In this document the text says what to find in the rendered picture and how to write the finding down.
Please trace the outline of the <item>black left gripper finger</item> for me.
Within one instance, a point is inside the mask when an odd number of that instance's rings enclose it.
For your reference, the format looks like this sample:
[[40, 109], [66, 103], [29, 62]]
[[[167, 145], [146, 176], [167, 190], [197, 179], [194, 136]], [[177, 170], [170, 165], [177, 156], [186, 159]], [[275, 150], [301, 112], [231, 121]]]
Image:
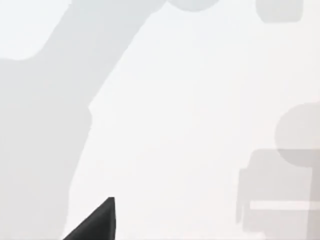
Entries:
[[108, 197], [62, 240], [115, 240], [115, 198]]

